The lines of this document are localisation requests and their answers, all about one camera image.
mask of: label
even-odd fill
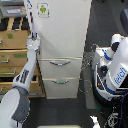
[[[13,39],[13,35],[11,33],[8,33],[7,36],[9,39]]]
[[[113,76],[113,81],[117,87],[120,87],[127,74],[128,71],[122,65],[120,65]]]
[[[13,54],[14,58],[27,58],[27,54],[23,53],[23,54]]]
[[[20,9],[10,9],[10,10],[7,10],[7,12],[9,14],[20,14]]]
[[[1,58],[6,58],[6,56],[5,55],[1,55]]]
[[[13,69],[13,68],[8,68],[9,70]]]

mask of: floor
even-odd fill
[[[126,36],[120,23],[120,12],[127,8],[120,0],[92,0],[91,15],[86,37],[85,57],[92,56],[91,46],[110,46],[111,37],[115,33]],[[97,116],[101,128],[106,119],[101,114],[101,105],[93,96],[91,88],[90,66],[83,65],[80,89],[77,99],[47,100],[46,98],[30,99],[31,111],[23,128],[36,128],[45,125],[79,125],[92,128],[91,115]]]

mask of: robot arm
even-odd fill
[[[40,38],[33,31],[27,39],[27,63],[12,83],[13,89],[8,91],[0,104],[0,128],[22,128],[30,110],[30,102],[26,97],[36,66],[36,53],[39,51]]]

